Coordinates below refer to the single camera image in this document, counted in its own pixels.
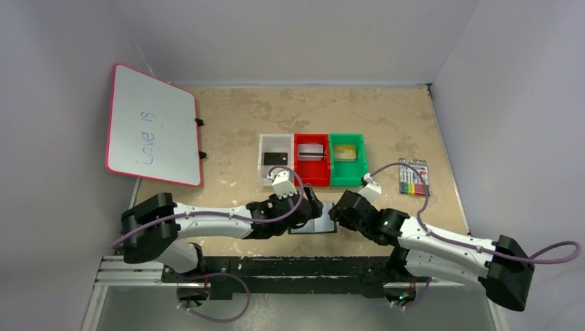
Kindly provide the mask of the black leather card holder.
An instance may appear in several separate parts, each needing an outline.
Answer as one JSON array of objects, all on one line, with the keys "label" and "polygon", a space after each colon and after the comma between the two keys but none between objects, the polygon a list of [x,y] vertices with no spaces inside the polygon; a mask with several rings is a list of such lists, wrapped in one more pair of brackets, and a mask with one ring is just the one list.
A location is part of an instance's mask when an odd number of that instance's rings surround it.
[{"label": "black leather card holder", "polygon": [[328,212],[335,206],[332,202],[325,202],[322,215],[319,218],[309,220],[303,227],[289,229],[288,234],[329,234],[337,232],[337,224],[329,217]]}]

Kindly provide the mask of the white credit card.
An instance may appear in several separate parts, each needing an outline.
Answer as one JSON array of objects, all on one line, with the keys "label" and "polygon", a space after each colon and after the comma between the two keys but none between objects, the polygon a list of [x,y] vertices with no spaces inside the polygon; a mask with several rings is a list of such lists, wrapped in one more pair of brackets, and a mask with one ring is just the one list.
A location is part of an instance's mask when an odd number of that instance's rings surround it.
[{"label": "white credit card", "polygon": [[307,143],[297,145],[297,158],[299,161],[319,161],[324,158],[325,150],[322,144]]}]

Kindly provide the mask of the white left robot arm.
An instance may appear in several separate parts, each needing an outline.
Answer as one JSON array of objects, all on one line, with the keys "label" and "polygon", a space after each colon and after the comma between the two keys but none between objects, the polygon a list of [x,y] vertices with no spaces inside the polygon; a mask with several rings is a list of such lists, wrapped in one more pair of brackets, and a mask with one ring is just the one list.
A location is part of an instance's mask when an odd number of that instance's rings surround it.
[{"label": "white left robot arm", "polygon": [[264,201],[233,208],[200,208],[176,203],[170,193],[156,194],[122,214],[121,236],[113,245],[121,246],[125,263],[157,261],[184,274],[204,267],[201,247],[187,238],[266,240],[322,216],[324,205],[311,185],[284,181],[272,189]]}]

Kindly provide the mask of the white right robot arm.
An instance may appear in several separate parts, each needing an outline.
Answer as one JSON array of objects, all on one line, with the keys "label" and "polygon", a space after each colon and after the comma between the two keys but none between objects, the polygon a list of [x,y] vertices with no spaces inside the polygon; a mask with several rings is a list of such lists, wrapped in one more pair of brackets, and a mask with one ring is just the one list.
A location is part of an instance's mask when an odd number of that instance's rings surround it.
[{"label": "white right robot arm", "polygon": [[497,305],[523,312],[535,266],[511,237],[498,240],[466,237],[431,225],[392,208],[378,210],[365,197],[345,191],[329,211],[338,225],[361,233],[393,251],[381,276],[367,281],[436,278],[484,290]]}]

